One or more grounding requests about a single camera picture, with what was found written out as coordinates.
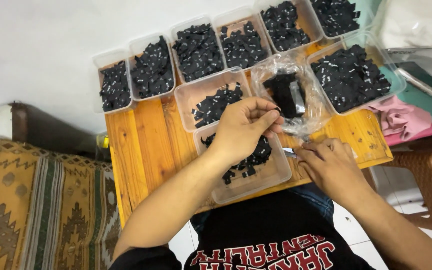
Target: clear plastic bag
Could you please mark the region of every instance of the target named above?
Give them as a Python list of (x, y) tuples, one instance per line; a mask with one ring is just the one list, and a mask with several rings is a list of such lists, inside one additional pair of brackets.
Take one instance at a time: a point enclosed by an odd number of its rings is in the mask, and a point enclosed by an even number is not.
[[(296, 73), (296, 79), (299, 80), (303, 96), (305, 96), (304, 114), (301, 117), (285, 117), (282, 127), (284, 132), (297, 138), (305, 138), (320, 130), (333, 116), (331, 105), (328, 104), (325, 94), (318, 87), (319, 82), (312, 79), (312, 76), (308, 76), (312, 70), (305, 61), (304, 52), (296, 49), (275, 54), (254, 65), (251, 69), (251, 85), (255, 94), (272, 101), (279, 107), (281, 106), (273, 99), (274, 89), (267, 89), (263, 84), (276, 75)], [(295, 108), (300, 110), (301, 103), (294, 100), (298, 96), (295, 93), (296, 90), (297, 87), (291, 84), (291, 100)]]

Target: wooden table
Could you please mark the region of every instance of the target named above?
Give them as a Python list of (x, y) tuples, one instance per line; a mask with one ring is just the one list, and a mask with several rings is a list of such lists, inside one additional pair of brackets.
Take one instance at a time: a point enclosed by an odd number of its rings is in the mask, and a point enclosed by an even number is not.
[[(174, 96), (141, 102), (128, 112), (108, 114), (106, 125), (117, 205), (124, 226), (142, 200), (198, 155), (193, 134), (183, 129)], [(340, 138), (349, 143), (357, 153), (361, 169), (393, 160), (379, 123), (368, 110), (346, 117), (333, 117), (321, 131), (311, 136), (316, 142), (325, 138)], [(283, 147), (298, 147), (297, 140), (288, 135), (281, 134), (279, 139)], [(292, 171), (289, 181), (232, 203), (311, 182), (306, 171), (300, 169), (293, 158), (288, 161)], [(198, 212), (220, 206), (209, 198)]]

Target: plastic container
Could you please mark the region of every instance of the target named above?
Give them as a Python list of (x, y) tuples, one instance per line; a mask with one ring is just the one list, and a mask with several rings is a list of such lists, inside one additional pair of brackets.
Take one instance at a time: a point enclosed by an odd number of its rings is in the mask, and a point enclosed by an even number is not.
[[(204, 126), (194, 133), (194, 143), (198, 156), (201, 156), (206, 150), (206, 146), (201, 143), (201, 138), (206, 140), (216, 132), (218, 122)], [(273, 149), (269, 160), (261, 165), (255, 166), (256, 174), (243, 178), (243, 171), (232, 170), (236, 177), (231, 178), (231, 184), (226, 185), (224, 180), (218, 181), (217, 186), (212, 192), (214, 201), (217, 204), (225, 204), (231, 201), (243, 198), (258, 191), (277, 186), (291, 178), (291, 168), (288, 159), (281, 147), (279, 138), (274, 135), (268, 139), (269, 145)]]
[[(345, 111), (344, 113), (338, 113), (332, 105), (331, 101), (329, 100), (328, 96), (326, 95), (326, 92), (321, 86), (321, 83), (319, 83), (318, 79), (316, 78), (316, 74), (311, 70), (310, 64), (317, 62), (319, 59), (325, 56), (332, 55), (339, 49), (349, 49), (353, 45), (359, 45), (366, 50), (366, 53), (368, 55), (367, 59), (372, 59), (373, 63), (375, 63), (379, 67), (381, 73), (384, 74), (385, 78), (391, 83), (391, 89), (386, 95), (378, 97), (375, 100), (354, 107), (348, 111)], [(369, 31), (360, 31), (359, 33), (350, 35), (349, 37), (346, 37), (343, 40), (338, 41), (333, 45), (322, 49), (319, 52), (311, 54), (308, 57), (306, 64), (308, 65), (308, 69), (310, 70), (310, 72), (308, 72), (308, 75), (311, 76), (313, 80), (318, 82), (317, 87), (322, 90), (324, 96), (326, 97), (326, 100), (329, 102), (329, 104), (331, 104), (330, 107), (333, 113), (338, 115), (346, 116), (352, 114), (368, 107), (372, 103), (384, 101), (394, 95), (398, 95), (406, 88), (406, 81), (404, 77), (398, 71), (396, 65), (393, 63), (387, 52), (381, 48), (381, 45), (379, 45), (379, 43), (377, 42), (376, 37)]]
[[(143, 54), (143, 52), (145, 51), (146, 47), (150, 43), (153, 43), (153, 44), (158, 43), (159, 42), (159, 36), (163, 36), (164, 40), (166, 41), (167, 48), (169, 50), (169, 58), (171, 59), (171, 68), (173, 70), (174, 86), (171, 90), (169, 90), (166, 93), (154, 95), (154, 96), (147, 97), (147, 98), (141, 98), (139, 96), (139, 89), (136, 87), (136, 84), (133, 82), (133, 78), (131, 76), (131, 70), (134, 69), (136, 66), (135, 56), (140, 57)], [(138, 101), (138, 102), (139, 101), (150, 101), (150, 100), (156, 100), (156, 99), (160, 99), (160, 98), (172, 95), (174, 92), (174, 89), (176, 89), (176, 70), (174, 70), (174, 59), (172, 56), (173, 51), (171, 49), (171, 45), (170, 45), (168, 37), (162, 33), (152, 34), (152, 35), (141, 37), (141, 38), (138, 38), (138, 39), (135, 39), (135, 40), (129, 42), (128, 47), (129, 47), (129, 53), (131, 56), (126, 61), (126, 64), (128, 65), (129, 80), (132, 84), (134, 100)]]
[[(240, 30), (244, 33), (244, 25), (248, 22), (252, 22), (254, 29), (261, 37), (261, 47), (268, 53), (267, 57), (273, 55), (271, 51), (271, 45), (269, 44), (268, 37), (266, 35), (266, 28), (261, 21), (261, 16), (255, 13), (251, 7), (242, 7), (225, 14), (219, 15), (214, 18), (214, 26), (217, 31), (216, 34), (221, 40), (221, 28), (228, 27), (227, 35), (231, 35), (232, 32)], [(245, 68), (244, 71), (250, 70), (252, 67)]]
[(216, 95), (216, 92), (221, 89), (221, 87), (225, 87), (226, 84), (229, 85), (230, 90), (234, 90), (236, 82), (241, 84), (241, 91), (243, 92), (242, 99), (252, 96), (246, 75), (241, 67), (219, 71), (204, 79), (195, 80), (178, 86), (174, 91), (174, 97), (184, 130), (189, 133), (193, 133), (197, 130), (195, 125), (198, 121), (195, 121), (195, 116), (191, 114), (193, 109), (198, 109), (196, 104), (203, 101), (207, 96)]
[[(254, 10), (258, 13), (264, 31), (266, 32), (269, 44), (271, 44), (271, 47), (275, 52), (281, 51), (276, 49), (273, 40), (268, 33), (268, 29), (266, 28), (263, 17), (261, 16), (261, 11), (266, 11), (270, 7), (276, 7), (285, 1), (287, 0), (257, 0), (254, 4)], [(297, 25), (303, 29), (304, 33), (308, 34), (309, 40), (311, 41), (308, 44), (299, 46), (297, 48), (307, 48), (309, 46), (312, 46), (316, 42), (322, 40), (325, 34), (309, 0), (291, 0), (291, 3), (293, 3), (293, 5), (296, 7)]]
[(321, 22), (318, 19), (318, 15), (316, 15), (316, 11), (314, 10), (314, 8), (312, 8), (312, 5), (311, 5), (311, 9), (312, 9), (312, 12), (314, 13), (314, 15), (316, 17), (318, 27), (321, 29), (325, 40), (329, 40), (329, 42), (328, 42), (329, 44), (331, 44), (331, 40), (336, 41), (337, 39), (341, 39), (342, 36), (347, 37), (349, 35), (355, 34), (358, 31), (363, 31), (363, 30), (369, 29), (371, 26), (373, 26), (373, 21), (375, 20), (375, 14), (373, 13), (372, 8), (370, 7), (370, 4), (372, 3), (372, 1), (348, 0), (348, 2), (351, 4), (356, 3), (355, 11), (361, 12), (359, 18), (356, 20), (357, 24), (359, 25), (359, 29), (351, 31), (351, 32), (347, 32), (344, 34), (340, 34), (340, 35), (337, 35), (334, 37), (328, 37), (326, 35), (326, 33), (323, 30), (323, 26), (321, 25)]
[(129, 52), (123, 49), (118, 49), (110, 52), (105, 52), (100, 55), (96, 55), (93, 57), (93, 63), (97, 68), (98, 75), (99, 75), (99, 88), (97, 90), (95, 89), (94, 92), (91, 93), (91, 99), (93, 100), (93, 109), (94, 112), (97, 114), (114, 114), (114, 113), (121, 113), (126, 111), (131, 111), (134, 108), (136, 108), (137, 103), (134, 101), (134, 94), (133, 94), (133, 86), (131, 84), (131, 75), (128, 70), (128, 65), (126, 65), (126, 76), (128, 79), (128, 86), (129, 86), (129, 95), (131, 96), (131, 101), (128, 106), (118, 108), (111, 111), (104, 111), (103, 110), (103, 99), (99, 95), (99, 92), (101, 91), (101, 88), (103, 87), (103, 79), (104, 76), (101, 74), (101, 70), (111, 68), (117, 63), (121, 61), (126, 61), (126, 64), (128, 63), (128, 57)]
[(228, 66), (226, 65), (226, 59), (224, 56), (223, 47), (221, 46), (221, 40), (219, 39), (218, 32), (216, 31), (216, 28), (213, 25), (213, 22), (211, 21), (211, 19), (209, 19), (209, 17), (207, 15), (203, 15), (203, 16), (200, 16), (197, 18), (190, 19), (188, 21), (182, 22), (182, 23), (176, 25), (175, 27), (171, 28), (171, 50), (173, 51), (174, 63), (176, 63), (177, 74), (178, 74), (179, 79), (181, 80), (182, 84), (185, 84), (186, 80), (184, 79), (183, 72), (180, 69), (180, 61), (179, 61), (178, 53), (172, 47), (175, 44), (176, 40), (178, 40), (178, 32), (179, 31), (183, 31), (185, 29), (188, 29), (191, 26), (200, 26), (203, 24), (206, 24), (206, 25), (211, 24), (211, 27), (213, 28), (213, 30), (216, 34), (216, 42), (217, 42), (217, 45), (219, 48), (219, 52), (221, 53), (221, 56), (222, 56), (224, 69), (228, 68)]

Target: left hand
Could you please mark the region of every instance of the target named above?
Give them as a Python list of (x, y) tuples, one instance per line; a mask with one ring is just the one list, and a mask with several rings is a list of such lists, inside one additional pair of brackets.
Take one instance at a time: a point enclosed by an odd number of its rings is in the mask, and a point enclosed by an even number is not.
[(231, 165), (251, 156), (261, 135), (272, 138), (283, 132), (284, 119), (277, 106), (260, 97), (249, 97), (228, 105), (219, 120), (216, 137), (208, 150)]

